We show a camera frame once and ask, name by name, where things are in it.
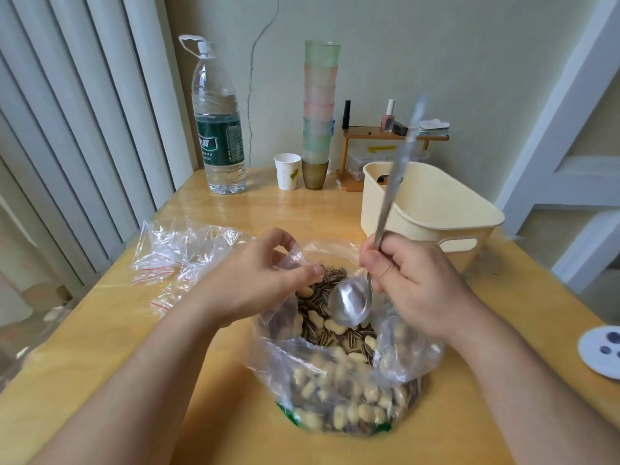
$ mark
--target bag of nuts and seeds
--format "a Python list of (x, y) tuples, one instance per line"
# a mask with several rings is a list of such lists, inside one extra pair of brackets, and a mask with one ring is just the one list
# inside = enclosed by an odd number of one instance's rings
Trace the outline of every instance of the bag of nuts and seeds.
[(335, 241), (296, 247), (281, 267), (321, 263), (324, 280), (254, 320), (259, 349), (246, 365), (286, 416), (309, 430), (390, 430), (415, 404), (423, 376), (443, 353), (441, 342), (407, 326), (382, 294), (373, 294), (369, 317), (354, 328), (330, 319), (330, 292), (360, 271), (358, 253), (357, 245)]

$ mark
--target person's left hand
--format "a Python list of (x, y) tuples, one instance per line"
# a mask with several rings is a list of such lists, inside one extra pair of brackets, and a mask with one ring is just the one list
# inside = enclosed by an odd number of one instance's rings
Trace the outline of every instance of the person's left hand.
[(293, 292), (323, 278), (320, 265), (277, 269), (283, 246), (290, 251), (295, 240), (280, 228), (273, 228), (256, 240), (234, 249), (212, 272), (185, 296), (184, 302), (208, 311), (226, 326), (281, 305)]

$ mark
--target beige plastic basket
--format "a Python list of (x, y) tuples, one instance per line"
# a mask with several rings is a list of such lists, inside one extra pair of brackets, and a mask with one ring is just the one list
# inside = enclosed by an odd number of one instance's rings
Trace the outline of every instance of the beige plastic basket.
[[(383, 201), (383, 181), (392, 163), (364, 166), (361, 227), (376, 231)], [(386, 229), (412, 240), (435, 241), (459, 272), (465, 271), (493, 229), (504, 221), (491, 202), (445, 172), (424, 163), (409, 163)]]

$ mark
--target white paper cup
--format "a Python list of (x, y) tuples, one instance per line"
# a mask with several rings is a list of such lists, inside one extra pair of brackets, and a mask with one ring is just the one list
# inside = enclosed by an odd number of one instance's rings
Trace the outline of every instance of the white paper cup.
[(281, 153), (274, 156), (274, 161), (278, 171), (278, 187), (283, 191), (295, 189), (301, 174), (301, 157), (294, 153)]

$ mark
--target metal spoon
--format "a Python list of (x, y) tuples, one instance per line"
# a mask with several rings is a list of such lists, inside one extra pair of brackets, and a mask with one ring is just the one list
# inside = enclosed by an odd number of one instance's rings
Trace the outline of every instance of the metal spoon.
[[(396, 195), (398, 194), (400, 182), (405, 175), (411, 152), (414, 149), (418, 132), (418, 123), (422, 120), (422, 116), (426, 110), (426, 104), (426, 95), (418, 96), (409, 123), (407, 140), (399, 147), (396, 158), (390, 168), (386, 193), (383, 197), (375, 240), (373, 241), (373, 249), (375, 250), (379, 250), (381, 247), (388, 216), (390, 210), (392, 210), (392, 204), (396, 199)], [(372, 303), (373, 289), (370, 273), (367, 273), (366, 279), (363, 277), (350, 277), (340, 282), (334, 287), (327, 300), (327, 306), (332, 313), (332, 319), (336, 323), (348, 327), (355, 327), (365, 320), (370, 314)]]

